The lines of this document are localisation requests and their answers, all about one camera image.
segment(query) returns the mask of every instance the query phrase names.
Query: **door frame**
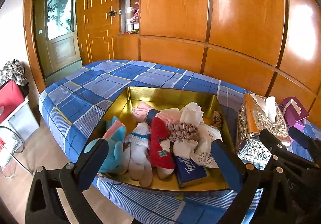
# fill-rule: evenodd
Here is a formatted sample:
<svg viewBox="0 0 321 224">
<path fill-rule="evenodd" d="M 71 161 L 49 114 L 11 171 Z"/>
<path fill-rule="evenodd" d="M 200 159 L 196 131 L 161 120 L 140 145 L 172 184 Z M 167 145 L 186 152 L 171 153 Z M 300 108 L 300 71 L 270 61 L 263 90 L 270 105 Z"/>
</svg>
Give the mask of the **door frame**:
<svg viewBox="0 0 321 224">
<path fill-rule="evenodd" d="M 31 73 L 33 75 L 33 79 L 35 80 L 36 87 L 39 93 L 41 93 L 43 90 L 45 90 L 46 84 L 41 72 L 35 44 L 33 0 L 23 0 L 23 28 Z"/>
</svg>

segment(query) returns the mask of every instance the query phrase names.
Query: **blue tissue pack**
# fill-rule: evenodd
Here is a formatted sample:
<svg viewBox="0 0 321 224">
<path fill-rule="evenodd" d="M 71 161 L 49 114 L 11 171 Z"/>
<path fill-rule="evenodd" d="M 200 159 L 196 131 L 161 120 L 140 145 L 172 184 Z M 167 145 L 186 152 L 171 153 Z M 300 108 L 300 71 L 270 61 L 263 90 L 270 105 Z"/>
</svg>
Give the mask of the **blue tissue pack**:
<svg viewBox="0 0 321 224">
<path fill-rule="evenodd" d="M 207 169 L 197 165 L 192 159 L 185 159 L 179 156 L 174 156 L 174 159 L 176 164 L 175 173 L 180 188 L 198 184 L 209 177 Z"/>
</svg>

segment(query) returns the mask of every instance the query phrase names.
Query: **wooden cabinet panel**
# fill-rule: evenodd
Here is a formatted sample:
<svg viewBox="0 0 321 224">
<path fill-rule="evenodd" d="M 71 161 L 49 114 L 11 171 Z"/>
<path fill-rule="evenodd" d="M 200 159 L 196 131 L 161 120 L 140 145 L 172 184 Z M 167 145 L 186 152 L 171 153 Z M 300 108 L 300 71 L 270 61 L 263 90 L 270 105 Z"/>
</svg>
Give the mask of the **wooden cabinet panel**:
<svg viewBox="0 0 321 224">
<path fill-rule="evenodd" d="M 141 38 L 141 60 L 200 72 L 204 48 L 159 39 Z"/>
<path fill-rule="evenodd" d="M 120 34 L 116 38 L 117 56 L 121 60 L 138 60 L 138 34 Z"/>
<path fill-rule="evenodd" d="M 264 96 L 273 71 L 245 57 L 208 49 L 204 75 L 226 81 Z"/>
<path fill-rule="evenodd" d="M 314 100 L 312 93 L 302 89 L 281 75 L 277 75 L 270 96 L 275 96 L 278 104 L 286 97 L 296 96 L 307 111 Z"/>
<path fill-rule="evenodd" d="M 208 0 L 140 0 L 140 34 L 205 41 Z"/>
<path fill-rule="evenodd" d="M 317 98 L 314 102 L 310 112 L 308 120 L 315 124 L 317 127 L 321 128 L 321 97 Z"/>
<path fill-rule="evenodd" d="M 316 92 L 321 81 L 321 10 L 314 0 L 289 0 L 280 69 Z"/>
<path fill-rule="evenodd" d="M 276 66 L 284 0 L 213 0 L 210 43 Z"/>
</svg>

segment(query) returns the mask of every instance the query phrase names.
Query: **purple tissue box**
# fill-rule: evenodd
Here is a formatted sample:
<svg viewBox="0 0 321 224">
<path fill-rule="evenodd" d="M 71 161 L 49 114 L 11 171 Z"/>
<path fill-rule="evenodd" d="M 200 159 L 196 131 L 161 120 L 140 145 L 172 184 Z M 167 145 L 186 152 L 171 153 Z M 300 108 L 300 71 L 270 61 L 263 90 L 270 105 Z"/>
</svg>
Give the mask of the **purple tissue box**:
<svg viewBox="0 0 321 224">
<path fill-rule="evenodd" d="M 283 99 L 279 108 L 285 118 L 288 129 L 291 126 L 294 126 L 300 131 L 303 130 L 307 121 L 306 118 L 309 114 L 296 97 L 287 97 Z"/>
</svg>

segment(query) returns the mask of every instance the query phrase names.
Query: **beige scrunchie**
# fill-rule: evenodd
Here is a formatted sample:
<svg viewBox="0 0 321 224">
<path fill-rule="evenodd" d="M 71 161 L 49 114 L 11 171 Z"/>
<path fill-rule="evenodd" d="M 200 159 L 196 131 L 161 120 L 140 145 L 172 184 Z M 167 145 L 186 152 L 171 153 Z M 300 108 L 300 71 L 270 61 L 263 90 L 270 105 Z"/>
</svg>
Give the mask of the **beige scrunchie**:
<svg viewBox="0 0 321 224">
<path fill-rule="evenodd" d="M 171 128 L 170 141 L 175 142 L 177 139 L 198 141 L 196 134 L 197 127 L 187 123 L 177 123 Z"/>
<path fill-rule="evenodd" d="M 218 111 L 213 112 L 213 120 L 212 120 L 210 126 L 214 126 L 218 130 L 222 131 L 222 117 Z"/>
</svg>

